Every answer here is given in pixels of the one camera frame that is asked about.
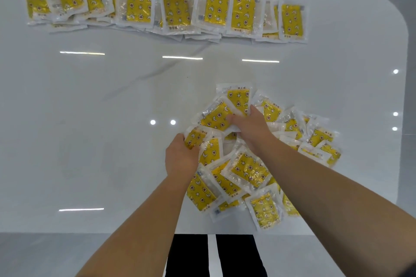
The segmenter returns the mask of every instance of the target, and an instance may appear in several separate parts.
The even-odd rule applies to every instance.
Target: gray floor
[[[416,216],[416,0],[390,0],[409,30],[398,205]],[[103,234],[0,234],[0,275],[70,277],[107,238]],[[315,237],[256,238],[269,276],[343,276]]]

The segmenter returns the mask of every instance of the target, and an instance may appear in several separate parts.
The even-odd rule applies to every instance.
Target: white table
[[[307,45],[177,43],[92,28],[48,35],[26,27],[20,0],[9,1],[0,21],[0,232],[114,231],[164,178],[164,149],[217,82],[251,80],[287,106],[329,117],[344,150],[336,170],[396,201],[401,119],[392,112],[403,111],[408,32],[389,1],[308,0]],[[65,208],[104,210],[58,212]],[[248,212],[213,224],[185,198],[176,231],[255,227]],[[270,233],[311,231],[292,218]]]

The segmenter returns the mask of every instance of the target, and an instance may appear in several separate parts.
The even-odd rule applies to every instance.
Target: right hand
[[[229,115],[226,118],[231,124],[236,125],[241,130],[241,138],[244,139],[250,150],[260,156],[266,141],[274,138],[267,126],[263,114],[253,105],[250,105],[250,115]]]

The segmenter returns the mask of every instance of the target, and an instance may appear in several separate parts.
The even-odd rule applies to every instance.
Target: forearm
[[[168,176],[77,276],[161,276],[189,182]]]
[[[260,157],[331,256],[342,247],[378,276],[397,276],[416,259],[416,220],[397,206],[276,138]]]

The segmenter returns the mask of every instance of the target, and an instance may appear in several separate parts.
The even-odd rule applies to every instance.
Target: left hand
[[[184,134],[177,134],[166,148],[165,166],[168,176],[190,180],[198,168],[199,147],[188,149]]]

